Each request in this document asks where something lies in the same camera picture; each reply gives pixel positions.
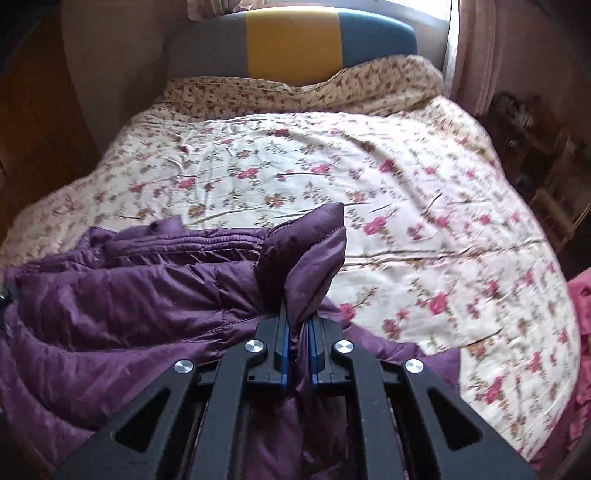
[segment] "wrinkled sheet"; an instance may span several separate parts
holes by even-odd
[[[413,56],[306,87],[174,80],[93,174],[19,215],[0,258],[68,250],[90,225],[273,226],[342,202],[348,245],[331,300],[428,354],[460,347],[462,397],[531,459],[577,381],[573,305],[486,132],[442,91]]]

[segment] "window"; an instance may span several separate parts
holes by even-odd
[[[351,8],[395,18],[414,28],[418,54],[443,69],[452,0],[256,0],[258,6],[318,5]]]

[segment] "bed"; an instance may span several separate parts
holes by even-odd
[[[330,299],[376,335],[460,348],[462,398],[532,459],[577,381],[573,305],[488,135],[442,96],[412,29],[264,9],[195,25],[168,50],[163,94],[91,175],[19,214],[1,269],[72,249],[93,225],[273,226],[342,202]]]

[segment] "pink cloth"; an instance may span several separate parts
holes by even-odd
[[[544,447],[531,461],[540,471],[560,464],[591,423],[591,268],[568,282],[581,335],[577,387]]]

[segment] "wooden cabinet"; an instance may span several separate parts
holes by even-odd
[[[98,153],[70,81],[55,9],[0,77],[0,239],[26,205],[92,171]]]

